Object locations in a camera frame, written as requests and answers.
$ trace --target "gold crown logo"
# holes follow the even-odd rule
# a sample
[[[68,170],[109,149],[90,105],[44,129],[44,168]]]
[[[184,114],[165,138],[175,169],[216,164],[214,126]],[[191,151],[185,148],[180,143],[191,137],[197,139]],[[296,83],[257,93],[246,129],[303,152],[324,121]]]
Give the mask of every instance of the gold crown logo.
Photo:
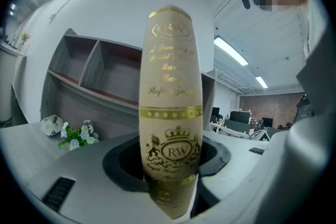
[[[176,126],[176,129],[168,129],[164,133],[167,140],[177,139],[177,138],[188,138],[190,135],[189,128],[181,128],[181,126]]]

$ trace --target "red brick wall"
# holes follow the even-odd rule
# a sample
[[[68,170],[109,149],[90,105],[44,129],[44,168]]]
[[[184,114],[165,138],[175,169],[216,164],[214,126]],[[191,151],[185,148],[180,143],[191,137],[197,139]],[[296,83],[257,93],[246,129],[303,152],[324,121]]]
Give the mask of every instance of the red brick wall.
[[[273,128],[279,124],[285,126],[287,122],[294,122],[297,103],[302,93],[286,93],[274,95],[242,96],[239,108],[243,111],[251,109],[252,118],[273,118]]]

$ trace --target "bottle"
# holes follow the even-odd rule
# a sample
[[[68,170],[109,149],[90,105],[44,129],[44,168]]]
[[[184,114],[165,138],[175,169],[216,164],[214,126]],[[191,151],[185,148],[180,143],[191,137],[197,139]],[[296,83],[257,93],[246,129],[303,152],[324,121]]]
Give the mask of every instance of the bottle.
[[[172,219],[187,212],[202,146],[202,82],[190,16],[176,6],[149,15],[142,52],[140,148],[150,195]]]

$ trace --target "white ceiling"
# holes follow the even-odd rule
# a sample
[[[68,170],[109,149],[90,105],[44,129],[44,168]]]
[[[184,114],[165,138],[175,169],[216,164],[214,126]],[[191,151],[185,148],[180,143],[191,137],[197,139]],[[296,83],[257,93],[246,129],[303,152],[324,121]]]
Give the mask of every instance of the white ceiling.
[[[21,3],[18,10],[25,10],[17,17],[23,20],[46,1],[17,0]],[[215,36],[223,37],[249,62],[242,67],[216,48],[214,68],[222,84],[244,95],[302,91],[296,74],[304,64],[305,19],[299,10],[266,12],[254,5],[246,10],[241,0],[210,0],[210,3]],[[269,86],[266,91],[256,81],[257,76]]]

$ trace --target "fluorescent light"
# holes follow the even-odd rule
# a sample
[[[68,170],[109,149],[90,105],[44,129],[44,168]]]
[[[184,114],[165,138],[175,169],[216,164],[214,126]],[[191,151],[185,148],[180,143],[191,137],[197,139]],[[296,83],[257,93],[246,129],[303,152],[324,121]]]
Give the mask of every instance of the fluorescent light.
[[[215,44],[219,48],[227,52],[229,55],[231,55],[242,66],[248,65],[248,62],[233,47],[231,47],[228,43],[226,43],[220,37],[217,37],[215,39]]]
[[[261,84],[262,87],[268,88],[262,77],[256,77],[256,79],[258,80],[258,82]]]

